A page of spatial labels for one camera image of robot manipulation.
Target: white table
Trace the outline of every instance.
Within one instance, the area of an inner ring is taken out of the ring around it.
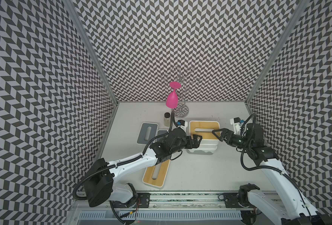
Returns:
[[[249,117],[243,102],[192,102],[186,105],[190,113],[185,121],[218,121],[221,128],[230,130],[233,130],[230,119]],[[165,112],[170,112],[165,103],[120,103],[101,157],[107,162],[141,152],[145,147],[137,144],[141,124],[153,122],[159,124],[158,129],[167,129],[163,122]],[[247,167],[255,166],[247,154],[244,162]],[[261,170],[243,169],[240,153],[225,142],[218,144],[213,155],[183,151],[182,156],[170,162],[162,189],[144,184],[144,172],[145,169],[136,171],[121,182],[132,183],[137,191],[237,191],[240,185],[248,183],[256,184],[263,191],[275,190]]]

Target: wire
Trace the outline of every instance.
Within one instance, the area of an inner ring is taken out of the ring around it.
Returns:
[[[178,155],[178,156],[176,156],[176,158],[173,158],[173,159],[170,159],[170,160],[175,160],[175,159],[177,159],[178,157],[180,157],[182,155],[182,150],[181,150],[181,153]]]
[[[139,209],[140,202],[141,202],[141,200],[139,199],[139,203],[136,206],[135,213],[137,213],[137,210]]]
[[[118,221],[120,221],[121,223],[125,224],[125,225],[130,225],[133,222],[135,222],[136,220],[122,220],[119,215],[116,213],[114,206],[112,205],[112,201],[109,201],[110,205],[111,205],[111,210],[114,213],[115,217],[117,218]]]

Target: chevron patterned wall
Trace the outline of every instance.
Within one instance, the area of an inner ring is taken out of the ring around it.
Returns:
[[[165,101],[163,76],[175,76],[174,66],[192,81],[187,100],[231,101],[246,99],[298,2],[74,0],[74,5],[119,101]]]
[[[0,225],[64,221],[112,108],[60,0],[0,0]]]
[[[301,190],[332,214],[332,0],[313,0],[251,102]]]

